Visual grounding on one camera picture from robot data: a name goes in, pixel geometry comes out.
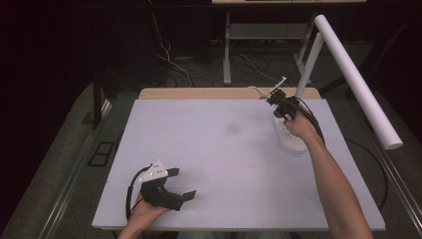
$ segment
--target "white tabletop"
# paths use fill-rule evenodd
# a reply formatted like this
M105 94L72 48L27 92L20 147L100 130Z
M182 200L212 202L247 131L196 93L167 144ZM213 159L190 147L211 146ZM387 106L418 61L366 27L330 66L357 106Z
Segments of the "white tabletop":
M326 146L349 179L373 230L385 223L325 100L306 100ZM289 155L262 100L139 100L133 105L108 176L94 227L122 228L127 187L138 170L161 159L179 167L167 190L197 190L180 211L150 230L326 230L310 155ZM133 189L137 192L140 183Z

